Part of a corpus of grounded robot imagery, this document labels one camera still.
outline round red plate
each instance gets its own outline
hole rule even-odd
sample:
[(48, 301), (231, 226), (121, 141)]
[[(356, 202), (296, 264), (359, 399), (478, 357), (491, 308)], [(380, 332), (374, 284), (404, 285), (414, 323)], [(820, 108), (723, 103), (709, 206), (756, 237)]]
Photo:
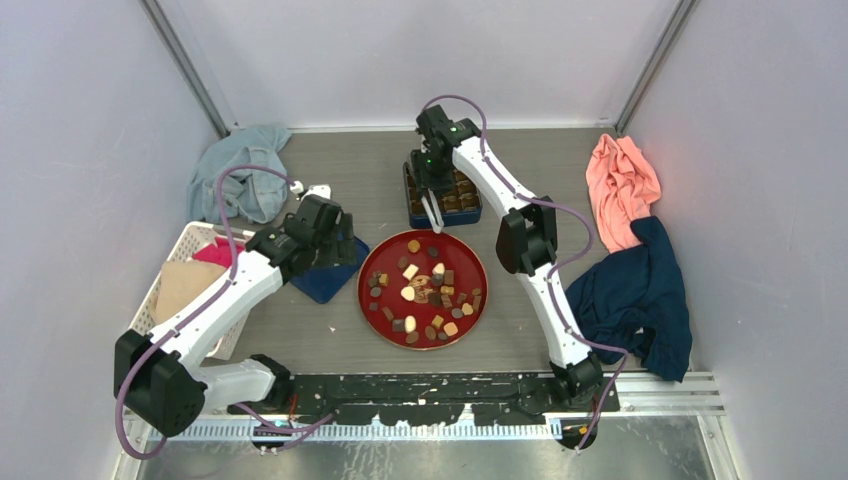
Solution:
[[(416, 253), (409, 252), (408, 244), (411, 240), (418, 240), (421, 244), (421, 249)], [(428, 253), (430, 247), (435, 247), (439, 251), (437, 258), (431, 257)], [(401, 257), (406, 257), (410, 264), (418, 266), (418, 273), (415, 274), (412, 281), (404, 278), (403, 270), (398, 268), (398, 260)], [(433, 267), (438, 263), (444, 263), (446, 270), (454, 271), (453, 286), (455, 292), (450, 297), (453, 304), (450, 309), (444, 308), (442, 305), (434, 307), (429, 303), (409, 302), (400, 296), (401, 289), (408, 285), (415, 287), (417, 301), (425, 301), (428, 291), (439, 290), (430, 282)], [(387, 287), (383, 287), (379, 297), (373, 298), (371, 288), (368, 286), (368, 279), (376, 271), (388, 273), (389, 284)], [(461, 304), (457, 303), (459, 295), (465, 293), (467, 298), (463, 303), (473, 304), (474, 297), (471, 292), (475, 288), (479, 288), (482, 292), (480, 308), (469, 316), (460, 319), (453, 318), (451, 310), (462, 307)], [(471, 330), (485, 310), (488, 284), (486, 283), (486, 271), (483, 264), (480, 263), (480, 259), (477, 258), (474, 251), (456, 237), (446, 233), (436, 234), (432, 230), (410, 230), (389, 238), (371, 251), (359, 270), (357, 294), (359, 306), (365, 315), (365, 319), (377, 333), (395, 345), (416, 350), (428, 350), (455, 343)], [(371, 311), (369, 308), (372, 302), (377, 303), (376, 311)], [(406, 343), (406, 332), (393, 332), (392, 321), (386, 319), (383, 307), (388, 307), (391, 310), (393, 319), (402, 320), (407, 315), (414, 316), (418, 341), (408, 345)], [(438, 337), (435, 340), (428, 339), (425, 329), (431, 325), (436, 315), (444, 318), (444, 323), (442, 323), (441, 328), (436, 329), (436, 333), (443, 331), (445, 325), (453, 322), (459, 330), (457, 334), (449, 337), (446, 341), (439, 340)]]

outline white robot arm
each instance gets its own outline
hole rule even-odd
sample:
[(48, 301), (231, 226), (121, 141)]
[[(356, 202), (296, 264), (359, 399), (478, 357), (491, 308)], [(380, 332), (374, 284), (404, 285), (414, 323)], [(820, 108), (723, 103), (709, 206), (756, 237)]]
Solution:
[(247, 242), (238, 255), (235, 277), (222, 275), (147, 336), (125, 332), (115, 344), (116, 397), (142, 353), (169, 332), (177, 332), (180, 322), (206, 304), (143, 365), (130, 384), (125, 404), (166, 437), (181, 433), (203, 412), (238, 402), (282, 404), (291, 393), (291, 374), (270, 358), (254, 355), (235, 365), (216, 367), (200, 363), (240, 318), (292, 277), (312, 267), (356, 262), (351, 215), (329, 195), (327, 186), (310, 187), (297, 213), (286, 216), (282, 229), (265, 228)]
[(441, 106), (435, 105), (421, 112), (416, 121), (416, 131), (423, 137), (422, 148), (410, 154), (416, 186), (428, 194), (450, 190), (455, 182), (454, 168), (474, 182), (502, 216), (496, 245), (498, 259), (508, 272), (516, 274), (533, 303), (563, 398), (594, 393), (603, 379), (600, 362), (589, 346), (571, 335), (581, 335), (580, 328), (568, 306), (559, 273), (551, 275), (557, 247), (555, 211), (524, 200), (536, 195), (504, 168), (485, 141), (481, 151), (481, 132), (470, 120), (453, 122)]

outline chocolate piece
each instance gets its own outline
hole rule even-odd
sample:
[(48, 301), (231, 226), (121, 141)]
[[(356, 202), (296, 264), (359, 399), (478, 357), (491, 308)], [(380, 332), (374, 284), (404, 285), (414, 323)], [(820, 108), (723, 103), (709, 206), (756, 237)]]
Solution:
[(410, 264), (406, 267), (406, 270), (403, 271), (403, 278), (412, 280), (412, 277), (414, 277), (416, 273), (418, 273), (418, 266)]
[(448, 334), (449, 337), (456, 335), (459, 332), (459, 328), (455, 323), (450, 322), (445, 324), (445, 333)]
[(407, 302), (415, 300), (415, 288), (406, 286), (400, 289), (400, 296)]
[(412, 333), (415, 331), (415, 317), (412, 315), (407, 316), (403, 320), (403, 329), (406, 330), (406, 333)]

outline pink item in basket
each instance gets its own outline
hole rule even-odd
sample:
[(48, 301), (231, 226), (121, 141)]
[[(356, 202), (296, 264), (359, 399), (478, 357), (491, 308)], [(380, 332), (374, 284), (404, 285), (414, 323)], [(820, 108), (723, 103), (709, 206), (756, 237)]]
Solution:
[[(244, 247), (236, 245), (236, 251), (241, 253)], [(201, 262), (215, 263), (222, 267), (229, 268), (233, 264), (233, 257), (230, 255), (230, 247), (227, 244), (226, 238), (217, 237), (215, 243), (203, 247), (199, 252), (191, 256), (195, 260)]]

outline gray cloth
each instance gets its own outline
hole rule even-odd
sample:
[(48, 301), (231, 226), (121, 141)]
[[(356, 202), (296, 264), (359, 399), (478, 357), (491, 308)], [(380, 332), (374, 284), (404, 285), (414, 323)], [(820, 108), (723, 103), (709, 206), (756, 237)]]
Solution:
[[(188, 219), (220, 223), (215, 200), (215, 183), (225, 169), (236, 165), (261, 165), (286, 173), (277, 152), (291, 138), (291, 132), (279, 126), (249, 127), (206, 150), (194, 168), (188, 186)], [(241, 216), (256, 223), (273, 220), (286, 201), (288, 189), (283, 179), (266, 172), (240, 170), (231, 173), (223, 184), (227, 217)]]

